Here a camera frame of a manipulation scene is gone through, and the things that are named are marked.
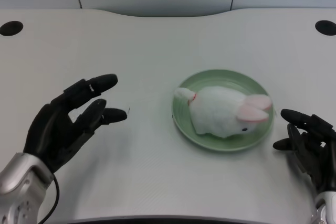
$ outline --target black cable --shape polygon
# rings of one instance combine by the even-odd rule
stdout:
[[[54,176],[54,183],[55,183],[55,187],[56,187],[56,199],[55,199],[55,203],[53,205],[53,207],[51,208],[51,210],[49,211],[49,213],[43,218],[42,221],[40,221],[38,224],[43,224],[44,222],[46,222],[46,220],[53,214],[55,208],[57,207],[58,204],[58,200],[59,200],[59,185],[58,185],[58,181],[56,176],[53,174]]]

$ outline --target rabbit tail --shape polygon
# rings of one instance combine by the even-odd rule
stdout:
[[[186,88],[177,88],[174,95],[177,98],[185,98],[188,99],[188,101],[193,101],[196,93]]]

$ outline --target black grommet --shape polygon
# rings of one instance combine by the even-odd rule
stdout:
[[[328,36],[336,35],[336,24],[334,22],[328,20],[321,20],[315,24],[315,28],[318,32],[324,35]]]
[[[3,36],[13,36],[21,32],[23,24],[20,21],[10,21],[0,27],[0,34]]]

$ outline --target plate rim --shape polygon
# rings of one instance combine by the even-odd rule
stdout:
[[[269,93],[267,92],[267,90],[266,90],[261,84],[259,84],[259,82],[257,82],[255,79],[253,79],[252,77],[247,76],[247,75],[245,75],[245,74],[243,74],[243,73],[240,73],[240,72],[238,72],[238,71],[229,70],[229,69],[219,69],[219,68],[207,69],[207,70],[199,71],[199,72],[197,72],[197,73],[195,73],[195,74],[192,74],[191,76],[185,78],[185,79],[180,83],[180,85],[178,85],[178,88],[180,88],[181,85],[182,85],[185,81],[187,81],[189,78],[191,78],[191,77],[193,77],[193,76],[195,76],[195,75],[197,75],[197,74],[200,74],[200,73],[203,73],[203,72],[208,72],[208,71],[229,71],[229,72],[238,73],[238,74],[241,74],[241,75],[243,75],[243,76],[246,76],[246,77],[252,79],[252,80],[253,80],[255,83],[257,83],[259,86],[261,86],[262,89],[266,92],[266,94],[267,94],[268,96],[270,96]],[[175,114],[174,114],[174,99],[175,99],[175,97],[173,96],[173,99],[172,99],[172,115],[173,115],[173,121],[174,121],[175,125],[177,126],[177,128],[179,129],[179,131],[183,134],[184,137],[188,138],[188,139],[189,139],[190,141],[192,141],[193,143],[195,143],[195,144],[197,144],[197,145],[199,145],[199,146],[201,146],[201,147],[203,147],[203,148],[212,150],[212,151],[217,151],[217,152],[237,152],[237,151],[242,151],[242,150],[249,149],[249,148],[251,148],[251,147],[257,145],[258,143],[260,143],[260,142],[261,142],[262,140],[264,140],[266,137],[268,137],[268,135],[270,134],[270,132],[271,132],[272,129],[273,129],[273,125],[274,125],[274,117],[275,117],[275,109],[274,109],[274,106],[273,106],[273,104],[272,104],[271,109],[272,109],[272,112],[273,112],[273,113],[272,113],[272,117],[270,118],[270,119],[271,119],[271,124],[270,124],[269,128],[267,129],[267,131],[265,132],[265,134],[264,134],[262,137],[260,137],[257,141],[255,141],[255,142],[253,142],[252,144],[249,144],[249,145],[247,145],[247,146],[244,146],[244,147],[232,148],[232,149],[229,149],[229,150],[228,150],[228,149],[225,149],[225,150],[224,150],[224,149],[212,148],[212,147],[209,147],[209,146],[207,146],[207,145],[204,145],[204,144],[201,144],[201,143],[195,141],[192,137],[188,136],[188,134],[186,134],[186,133],[183,131],[183,129],[182,129],[182,128],[180,127],[180,125],[177,123],[176,118],[175,118]]]

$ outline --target green plate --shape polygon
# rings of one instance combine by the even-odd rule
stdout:
[[[188,88],[192,91],[199,91],[208,86],[222,86],[238,90],[244,94],[266,94],[266,90],[255,80],[241,73],[224,69],[207,70],[197,73],[180,85],[181,88]],[[173,119],[181,132],[194,143],[215,151],[233,152],[240,151],[256,145],[263,140],[270,132],[273,120],[274,109],[267,111],[269,120],[261,123],[249,134],[233,135],[227,138],[220,138],[211,134],[197,135],[191,122],[189,108],[186,101],[173,99]]]

